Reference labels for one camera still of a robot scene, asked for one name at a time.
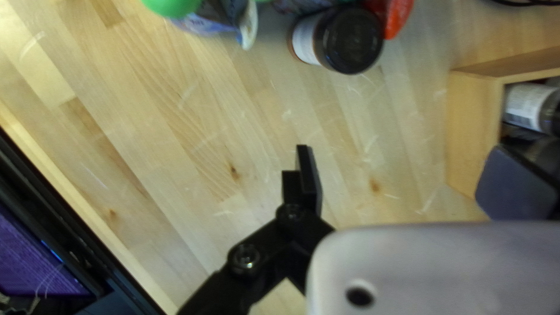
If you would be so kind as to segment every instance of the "wood knot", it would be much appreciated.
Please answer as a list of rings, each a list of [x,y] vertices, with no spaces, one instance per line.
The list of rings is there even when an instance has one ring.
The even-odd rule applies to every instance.
[[[381,185],[373,178],[370,179],[370,188],[374,193],[379,193],[381,191]]]
[[[119,215],[116,214],[115,210],[109,209],[109,219],[116,220],[119,218]]]
[[[231,173],[231,178],[233,178],[234,180],[238,180],[238,179],[241,178],[241,175],[237,172],[235,167],[231,164],[230,164],[230,173]]]

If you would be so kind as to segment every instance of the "black jar lid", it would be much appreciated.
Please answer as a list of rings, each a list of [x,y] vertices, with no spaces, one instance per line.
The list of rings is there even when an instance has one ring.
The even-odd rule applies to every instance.
[[[556,106],[551,121],[552,134],[560,137],[560,103]]]
[[[356,6],[332,8],[315,31],[315,52],[321,64],[354,75],[375,63],[383,46],[379,18]]]

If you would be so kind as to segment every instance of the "black screw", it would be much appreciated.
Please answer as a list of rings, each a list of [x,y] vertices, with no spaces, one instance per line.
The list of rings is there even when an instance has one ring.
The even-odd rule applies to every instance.
[[[260,261],[260,253],[251,244],[241,244],[232,256],[233,264],[243,269],[251,269]]]
[[[292,221],[299,221],[304,216],[304,209],[297,203],[287,203],[284,208],[286,216]]]
[[[346,299],[358,307],[369,307],[374,303],[374,297],[364,288],[355,287],[346,291]]]

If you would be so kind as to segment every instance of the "red object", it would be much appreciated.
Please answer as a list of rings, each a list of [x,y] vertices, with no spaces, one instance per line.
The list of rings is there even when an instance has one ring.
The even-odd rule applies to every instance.
[[[385,24],[385,39],[393,39],[406,23],[414,0],[364,0],[362,4]]]

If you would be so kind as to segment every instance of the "wooden shelf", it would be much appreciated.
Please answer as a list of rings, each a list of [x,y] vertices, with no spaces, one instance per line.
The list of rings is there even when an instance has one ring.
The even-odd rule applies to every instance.
[[[560,76],[560,46],[451,70],[446,108],[446,179],[474,198],[498,143],[504,85]]]

